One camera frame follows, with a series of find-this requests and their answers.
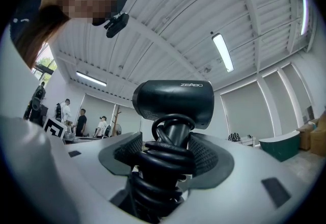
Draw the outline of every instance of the smoke detector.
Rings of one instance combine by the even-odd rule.
[[[210,67],[206,67],[206,68],[204,69],[204,72],[207,74],[207,73],[209,73],[211,70],[212,70],[212,69],[211,69]]]

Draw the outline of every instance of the fluorescent light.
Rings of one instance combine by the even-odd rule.
[[[85,75],[85,74],[83,74],[83,73],[80,73],[80,72],[78,72],[78,71],[76,72],[76,74],[77,74],[78,76],[82,77],[82,78],[85,78],[85,79],[87,79],[87,80],[89,80],[89,81],[92,81],[92,82],[94,82],[94,83],[97,83],[97,84],[99,84],[99,85],[101,85],[101,86],[106,87],[106,83],[104,83],[104,82],[102,82],[102,81],[100,81],[100,80],[97,80],[97,79],[95,79],[95,78],[93,78],[93,77],[87,76],[87,75]]]
[[[303,0],[304,12],[302,16],[301,35],[306,33],[308,25],[308,0]]]
[[[215,43],[216,47],[218,48],[218,51],[220,52],[220,55],[223,59],[226,70],[228,72],[233,71],[234,68],[233,68],[231,58],[230,58],[230,53],[228,51],[228,48],[226,47],[226,44],[224,42],[222,35],[217,34],[214,37],[212,37],[212,40]]]

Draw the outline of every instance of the white ceiling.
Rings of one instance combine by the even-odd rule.
[[[51,44],[67,82],[121,104],[150,79],[209,80],[217,90],[297,52],[310,38],[311,24],[300,36],[302,0],[128,0],[124,11],[129,23],[112,39],[103,26],[71,20]],[[231,73],[211,32],[224,37]]]

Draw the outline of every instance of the bag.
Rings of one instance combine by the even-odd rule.
[[[235,132],[229,135],[228,140],[232,142],[239,142],[241,139],[239,134]]]
[[[43,93],[44,93],[44,89],[43,88],[40,88],[37,93],[35,94],[35,97],[37,97],[38,99],[42,99],[43,97]]]
[[[57,107],[56,107],[56,120],[58,120],[59,122],[61,122],[61,119],[62,119],[61,105],[59,103],[57,103]]]
[[[110,137],[111,126],[109,124],[105,125],[103,128],[103,135]]]

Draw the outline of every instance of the wooden pole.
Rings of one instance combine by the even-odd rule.
[[[117,120],[118,120],[118,114],[121,113],[119,112],[120,106],[118,105],[118,109],[117,109],[117,114],[114,116],[115,120],[114,120],[114,125],[113,125],[113,130],[112,130],[112,136],[116,136],[116,125],[117,125]]]

